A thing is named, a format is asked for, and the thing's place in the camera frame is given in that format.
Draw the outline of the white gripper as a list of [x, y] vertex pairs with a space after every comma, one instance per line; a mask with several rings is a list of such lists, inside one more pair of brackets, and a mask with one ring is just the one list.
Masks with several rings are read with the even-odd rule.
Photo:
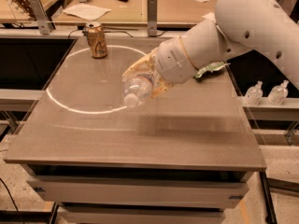
[[155, 98], [172, 88], [172, 84], [186, 82], [197, 71], [180, 36], [161, 43], [157, 49], [133, 63], [121, 78], [125, 82], [138, 75], [149, 76], [152, 79], [150, 97]]

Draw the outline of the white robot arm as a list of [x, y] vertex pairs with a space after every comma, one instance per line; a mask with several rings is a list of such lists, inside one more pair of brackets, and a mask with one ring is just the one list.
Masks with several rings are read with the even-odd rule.
[[198, 70], [256, 50], [299, 88], [299, 25], [276, 0], [217, 0], [215, 19], [166, 40], [132, 64], [127, 81], [142, 75], [153, 82], [151, 93], [186, 82]]

